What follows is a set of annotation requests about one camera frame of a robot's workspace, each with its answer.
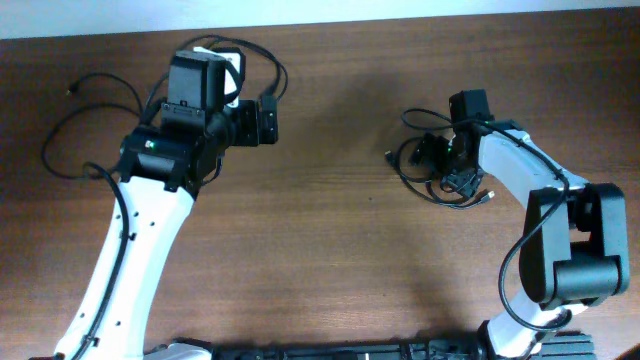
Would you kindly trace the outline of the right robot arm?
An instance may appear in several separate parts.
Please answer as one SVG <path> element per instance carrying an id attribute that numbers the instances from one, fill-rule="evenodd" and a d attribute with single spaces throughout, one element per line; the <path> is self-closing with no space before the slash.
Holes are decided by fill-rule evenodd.
<path id="1" fill-rule="evenodd" d="M 566 326 L 630 284 L 625 199 L 612 183 L 591 183 L 545 154 L 512 120 L 491 114 L 485 91 L 449 100 L 446 128 L 425 128 L 409 157 L 429 170 L 429 202 L 468 209 L 493 197 L 479 192 L 496 178 L 525 208 L 523 234 L 501 262 L 503 313 L 476 334 L 431 340 L 430 359 L 592 359 L 593 340 Z"/>

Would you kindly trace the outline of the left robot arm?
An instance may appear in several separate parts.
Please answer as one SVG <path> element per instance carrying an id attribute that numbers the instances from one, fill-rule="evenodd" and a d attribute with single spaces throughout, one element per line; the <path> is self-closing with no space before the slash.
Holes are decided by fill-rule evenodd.
<path id="1" fill-rule="evenodd" d="M 56 359 L 141 359 L 152 303 L 172 244 L 200 190 L 230 147 L 278 140 L 272 91 L 240 97 L 246 60 L 237 47 L 178 50 L 124 137 L 111 170 L 85 166 L 111 188 L 114 209 L 96 267 Z"/>

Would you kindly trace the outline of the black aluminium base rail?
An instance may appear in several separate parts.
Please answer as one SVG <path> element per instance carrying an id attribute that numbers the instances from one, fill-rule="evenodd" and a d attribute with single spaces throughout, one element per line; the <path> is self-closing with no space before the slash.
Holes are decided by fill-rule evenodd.
<path id="1" fill-rule="evenodd" d="M 592 338 L 583 333 L 556 335 L 541 347 L 527 350 L 524 355 L 502 357 L 494 353 L 488 341 L 477 337 L 462 339 L 432 339 L 355 344 L 353 346 L 271 346 L 231 347 L 183 339 L 158 347 L 142 359 L 205 359 L 205 360 L 434 360 L 434 359 L 541 359 L 595 360 Z"/>

